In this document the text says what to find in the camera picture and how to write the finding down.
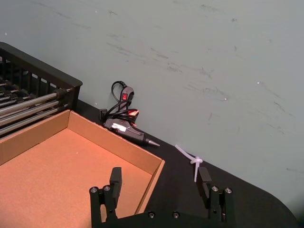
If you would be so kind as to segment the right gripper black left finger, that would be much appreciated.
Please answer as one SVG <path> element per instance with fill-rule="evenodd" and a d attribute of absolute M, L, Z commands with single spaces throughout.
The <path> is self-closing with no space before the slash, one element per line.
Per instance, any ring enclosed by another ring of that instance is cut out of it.
<path fill-rule="evenodd" d="M 106 221 L 117 219 L 116 208 L 122 188 L 122 168 L 114 167 L 111 172 L 109 184 L 101 189 L 97 186 L 89 190 L 91 223 L 102 223 L 101 205 L 105 206 Z"/>

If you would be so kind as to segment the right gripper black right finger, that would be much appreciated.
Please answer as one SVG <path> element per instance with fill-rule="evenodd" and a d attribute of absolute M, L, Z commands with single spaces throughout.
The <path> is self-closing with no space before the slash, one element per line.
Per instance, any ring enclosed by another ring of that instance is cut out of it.
<path fill-rule="evenodd" d="M 234 223 L 234 201 L 232 189 L 221 189 L 212 183 L 206 167 L 199 167 L 197 187 L 208 210 L 208 219 L 212 223 Z"/>

